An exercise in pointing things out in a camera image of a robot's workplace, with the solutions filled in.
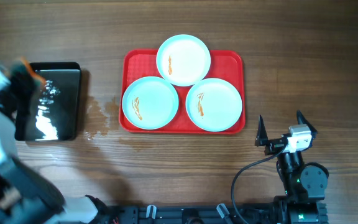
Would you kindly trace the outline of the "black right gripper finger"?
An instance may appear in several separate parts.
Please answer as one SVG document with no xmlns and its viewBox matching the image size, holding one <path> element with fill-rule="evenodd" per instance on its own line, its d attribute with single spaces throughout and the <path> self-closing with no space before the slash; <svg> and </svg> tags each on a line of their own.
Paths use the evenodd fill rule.
<svg viewBox="0 0 358 224">
<path fill-rule="evenodd" d="M 307 125 L 307 127 L 309 127 L 309 129 L 311 131 L 311 135 L 317 135 L 318 131 L 316 130 L 316 128 L 310 124 L 310 122 L 303 116 L 303 114 L 301 113 L 300 110 L 298 110 L 296 112 L 296 118 L 297 118 L 298 124 L 305 124 L 305 125 Z"/>
<path fill-rule="evenodd" d="M 266 146 L 269 142 L 267 132 L 264 125 L 263 117 L 259 116 L 258 130 L 255 137 L 255 146 Z"/>
</svg>

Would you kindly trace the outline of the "orange green scrubbing sponge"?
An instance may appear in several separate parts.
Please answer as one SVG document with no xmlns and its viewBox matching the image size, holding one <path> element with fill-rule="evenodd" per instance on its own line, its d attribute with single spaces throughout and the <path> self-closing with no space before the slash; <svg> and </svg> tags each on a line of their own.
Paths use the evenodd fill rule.
<svg viewBox="0 0 358 224">
<path fill-rule="evenodd" d="M 45 78 L 41 77 L 38 73 L 36 73 L 31 67 L 29 61 L 24 57 L 21 57 L 14 63 L 14 65 L 12 66 L 11 73 L 21 74 L 27 78 L 31 78 L 34 82 L 34 85 L 40 90 L 44 89 L 46 86 Z"/>
</svg>

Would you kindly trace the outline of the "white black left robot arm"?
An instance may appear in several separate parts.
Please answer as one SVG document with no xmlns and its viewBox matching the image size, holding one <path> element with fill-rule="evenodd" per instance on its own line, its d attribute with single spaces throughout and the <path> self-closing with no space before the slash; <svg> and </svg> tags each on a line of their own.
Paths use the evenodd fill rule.
<svg viewBox="0 0 358 224">
<path fill-rule="evenodd" d="M 64 197 L 47 179 L 21 162 L 16 124 L 46 81 L 22 59 L 0 66 L 0 223 L 108 223 L 109 207 L 90 195 Z"/>
</svg>

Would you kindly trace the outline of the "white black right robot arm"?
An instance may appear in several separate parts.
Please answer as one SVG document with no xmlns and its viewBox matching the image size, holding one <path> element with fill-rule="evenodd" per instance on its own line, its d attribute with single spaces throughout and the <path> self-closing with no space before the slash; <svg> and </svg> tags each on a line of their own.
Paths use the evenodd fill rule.
<svg viewBox="0 0 358 224">
<path fill-rule="evenodd" d="M 259 117 L 255 145 L 263 146 L 266 156 L 277 159 L 276 169 L 285 189 L 285 195 L 276 196 L 269 208 L 269 222 L 327 223 L 328 210 L 322 201 L 329 172 L 316 162 L 305 163 L 302 157 L 302 152 L 313 146 L 318 131 L 300 111 L 296 118 L 298 124 L 290 126 L 286 134 L 270 139 Z"/>
</svg>

